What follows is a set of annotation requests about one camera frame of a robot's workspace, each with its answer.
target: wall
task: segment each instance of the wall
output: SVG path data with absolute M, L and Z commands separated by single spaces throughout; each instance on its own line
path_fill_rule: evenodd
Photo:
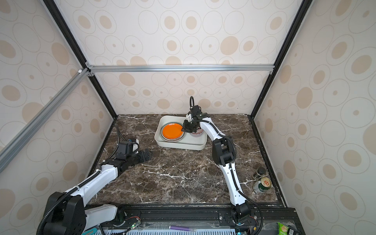
M 85 179 L 112 123 L 105 109 L 85 78 L 1 172 L 0 234 L 35 234 L 48 197 Z
M 0 150 L 81 66 L 36 0 L 0 2 Z
M 273 64 L 301 0 L 58 0 L 93 65 Z
M 255 119 L 308 235 L 376 231 L 375 9 L 317 0 Z
M 118 114 L 187 114 L 193 96 L 204 112 L 250 114 L 268 71 L 97 73 Z

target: purple marker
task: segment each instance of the purple marker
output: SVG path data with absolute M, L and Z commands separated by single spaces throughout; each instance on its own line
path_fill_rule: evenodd
M 188 232 L 196 232 L 196 229 L 191 227 L 181 227 L 181 226 L 170 226 L 170 229 L 172 230 L 182 230 L 182 231 L 188 231 Z

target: marble countertop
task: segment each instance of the marble countertop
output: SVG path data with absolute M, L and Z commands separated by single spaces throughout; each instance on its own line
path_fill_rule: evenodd
M 150 149 L 152 160 L 126 170 L 105 186 L 89 204 L 116 203 L 229 203 L 229 191 L 221 170 L 212 159 L 212 141 L 208 137 L 201 151 L 161 148 L 154 140 L 163 115 L 120 115 L 117 119 L 125 138 L 136 137 L 140 149 Z M 233 138 L 237 148 L 235 161 L 243 192 L 256 202 L 277 202 L 272 187 L 263 194 L 253 192 L 252 174 L 265 167 L 256 138 L 246 115 L 212 114 L 215 125 Z M 116 147 L 114 128 L 101 154 L 97 168 Z

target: white tray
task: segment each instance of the white tray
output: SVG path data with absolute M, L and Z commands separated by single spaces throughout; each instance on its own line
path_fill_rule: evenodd
M 155 132 L 154 139 L 157 144 L 165 148 L 175 148 L 175 149 L 191 149 L 191 150 L 202 150 L 205 148 L 207 141 L 207 134 L 204 131 L 199 136 L 192 136 L 190 133 L 185 133 L 184 137 L 178 142 L 167 142 L 161 137 L 161 128 L 170 122 L 177 122 L 183 125 L 186 117 L 177 117 L 177 116 L 163 116 L 159 120 L 157 131 Z

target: orange plate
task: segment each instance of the orange plate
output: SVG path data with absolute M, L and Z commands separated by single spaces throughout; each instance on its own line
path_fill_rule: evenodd
M 162 135 L 167 139 L 179 138 L 183 134 L 182 128 L 179 123 L 170 123 L 163 128 Z

